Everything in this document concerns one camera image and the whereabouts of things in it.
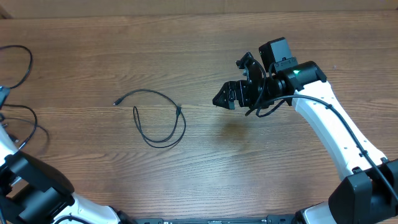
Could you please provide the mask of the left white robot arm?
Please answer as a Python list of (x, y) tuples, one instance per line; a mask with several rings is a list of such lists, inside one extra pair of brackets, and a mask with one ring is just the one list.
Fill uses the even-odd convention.
[(1, 128), (1, 223), (134, 223), (75, 193), (56, 168), (22, 151)]

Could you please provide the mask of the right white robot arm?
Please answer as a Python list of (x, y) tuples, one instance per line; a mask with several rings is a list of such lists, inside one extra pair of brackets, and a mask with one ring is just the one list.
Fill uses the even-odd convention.
[(245, 107), (263, 118), (283, 104), (294, 107), (329, 153), (340, 184), (328, 200), (266, 223), (379, 223), (397, 216), (397, 161), (389, 160), (358, 129), (313, 61), (298, 63), (281, 37), (236, 62), (243, 79), (223, 84), (213, 104)]

